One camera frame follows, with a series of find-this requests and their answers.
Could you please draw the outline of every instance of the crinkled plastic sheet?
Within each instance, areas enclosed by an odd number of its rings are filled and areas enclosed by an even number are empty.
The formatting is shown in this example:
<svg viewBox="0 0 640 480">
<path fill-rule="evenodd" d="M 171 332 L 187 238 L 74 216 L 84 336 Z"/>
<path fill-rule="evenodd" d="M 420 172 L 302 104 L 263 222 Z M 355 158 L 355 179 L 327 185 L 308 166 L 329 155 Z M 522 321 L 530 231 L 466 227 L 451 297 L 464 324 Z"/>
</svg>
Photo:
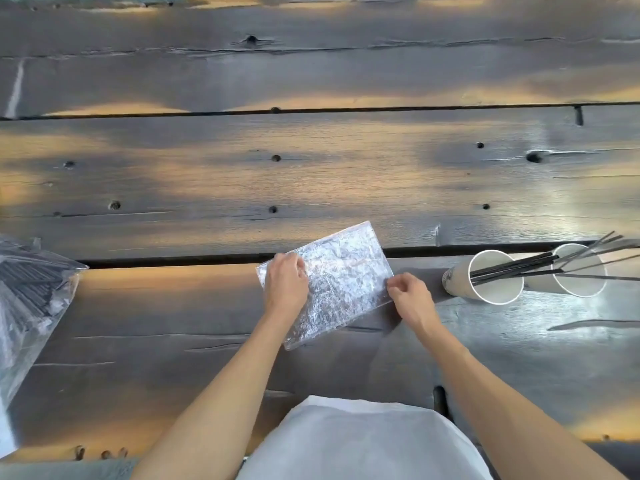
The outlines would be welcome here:
<svg viewBox="0 0 640 480">
<path fill-rule="evenodd" d="M 391 301 L 386 281 L 394 274 L 368 221 L 292 252 L 305 260 L 309 297 L 285 338 L 286 350 Z M 257 268 L 263 288 L 269 263 Z"/>
<path fill-rule="evenodd" d="M 84 269 L 84 264 L 41 250 L 37 242 L 23 244 L 0 235 L 0 371 L 22 365 L 16 361 L 23 345 L 48 338 Z"/>
</svg>

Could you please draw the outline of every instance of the hand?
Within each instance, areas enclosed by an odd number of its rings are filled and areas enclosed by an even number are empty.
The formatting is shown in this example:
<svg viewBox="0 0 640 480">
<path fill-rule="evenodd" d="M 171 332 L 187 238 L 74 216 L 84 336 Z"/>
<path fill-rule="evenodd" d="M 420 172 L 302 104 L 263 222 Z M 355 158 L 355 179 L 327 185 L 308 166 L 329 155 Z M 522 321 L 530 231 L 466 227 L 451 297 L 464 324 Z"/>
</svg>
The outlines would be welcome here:
<svg viewBox="0 0 640 480">
<path fill-rule="evenodd" d="M 267 268 L 265 315 L 277 315 L 277 319 L 291 326 L 305 306 L 308 294 L 309 280 L 302 258 L 294 253 L 276 254 Z"/>
<path fill-rule="evenodd" d="M 398 314 L 418 336 L 441 329 L 442 322 L 423 281 L 410 273 L 398 274 L 388 279 L 387 291 Z"/>
</svg>

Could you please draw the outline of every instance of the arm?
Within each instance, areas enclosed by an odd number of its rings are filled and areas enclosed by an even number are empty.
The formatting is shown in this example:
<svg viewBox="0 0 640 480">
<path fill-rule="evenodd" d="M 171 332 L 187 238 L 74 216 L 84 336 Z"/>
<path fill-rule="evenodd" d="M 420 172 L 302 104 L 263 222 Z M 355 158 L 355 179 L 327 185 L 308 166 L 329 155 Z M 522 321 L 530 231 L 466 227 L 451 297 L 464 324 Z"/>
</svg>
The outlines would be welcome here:
<svg viewBox="0 0 640 480">
<path fill-rule="evenodd" d="M 307 300 L 304 263 L 276 255 L 267 271 L 265 313 L 229 363 L 133 471 L 131 480 L 235 478 L 269 373 Z"/>
<path fill-rule="evenodd" d="M 623 480 L 615 468 L 479 363 L 415 276 L 389 279 L 398 313 L 434 356 L 502 480 Z"/>
</svg>

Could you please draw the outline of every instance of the nail hole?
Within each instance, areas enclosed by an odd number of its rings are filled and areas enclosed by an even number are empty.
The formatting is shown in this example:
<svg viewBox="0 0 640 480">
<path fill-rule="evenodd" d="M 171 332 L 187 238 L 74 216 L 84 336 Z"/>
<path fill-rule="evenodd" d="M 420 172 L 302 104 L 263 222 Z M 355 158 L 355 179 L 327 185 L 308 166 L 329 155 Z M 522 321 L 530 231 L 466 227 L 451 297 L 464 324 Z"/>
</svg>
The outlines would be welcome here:
<svg viewBox="0 0 640 480">
<path fill-rule="evenodd" d="M 538 152 L 527 152 L 525 157 L 528 162 L 532 163 L 542 163 L 542 157 Z"/>
<path fill-rule="evenodd" d="M 76 461 L 84 458 L 84 446 L 76 446 Z"/>
</svg>

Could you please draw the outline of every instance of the wooden table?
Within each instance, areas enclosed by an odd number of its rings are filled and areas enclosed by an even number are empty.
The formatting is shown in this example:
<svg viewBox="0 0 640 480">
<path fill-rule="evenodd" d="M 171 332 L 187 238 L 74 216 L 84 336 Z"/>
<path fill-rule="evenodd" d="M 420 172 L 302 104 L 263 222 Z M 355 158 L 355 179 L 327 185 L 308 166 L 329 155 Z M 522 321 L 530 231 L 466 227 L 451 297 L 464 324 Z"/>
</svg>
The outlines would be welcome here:
<svg viewBox="0 0 640 480">
<path fill-rule="evenodd" d="M 255 263 L 364 220 L 492 371 L 585 441 L 640 440 L 634 283 L 438 284 L 485 248 L 637 236 L 640 9 L 395 1 L 0 9 L 0 232 L 94 267 L 12 401 L 13 460 L 146 451 L 253 329 Z M 441 383 L 383 307 L 281 352 L 251 448 L 306 395 Z"/>
</svg>

